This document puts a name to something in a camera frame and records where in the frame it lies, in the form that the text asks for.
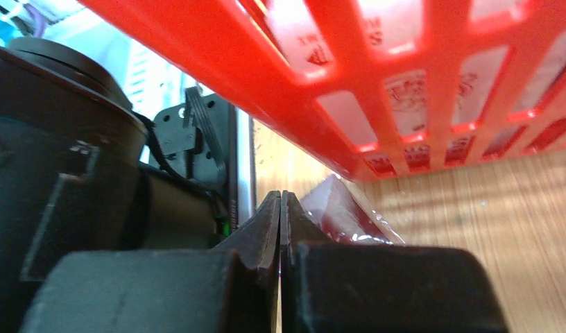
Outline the dark red snack packet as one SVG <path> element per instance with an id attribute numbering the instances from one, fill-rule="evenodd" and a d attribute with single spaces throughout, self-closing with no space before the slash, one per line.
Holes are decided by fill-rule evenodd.
<path id="1" fill-rule="evenodd" d="M 352 182 L 333 173 L 300 199 L 311 221 L 333 241 L 359 245 L 405 244 Z"/>

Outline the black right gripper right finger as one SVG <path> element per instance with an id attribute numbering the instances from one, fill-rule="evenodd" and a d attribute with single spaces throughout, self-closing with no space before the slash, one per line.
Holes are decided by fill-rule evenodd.
<path id="1" fill-rule="evenodd" d="M 479 260 L 460 248 L 332 241 L 281 202 L 284 332 L 507 332 Z"/>

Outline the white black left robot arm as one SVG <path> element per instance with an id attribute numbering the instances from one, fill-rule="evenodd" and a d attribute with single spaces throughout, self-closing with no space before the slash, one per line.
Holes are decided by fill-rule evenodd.
<path id="1" fill-rule="evenodd" d="M 69 253 L 216 245 L 236 214 L 236 129 L 216 94 L 149 119 L 67 46 L 0 46 L 0 332 Z"/>

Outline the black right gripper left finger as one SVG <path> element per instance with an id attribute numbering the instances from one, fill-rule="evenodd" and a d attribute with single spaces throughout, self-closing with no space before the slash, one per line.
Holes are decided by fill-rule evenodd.
<path id="1" fill-rule="evenodd" d="M 91 251 L 63 257 L 22 332 L 274 332 L 282 195 L 209 250 Z"/>

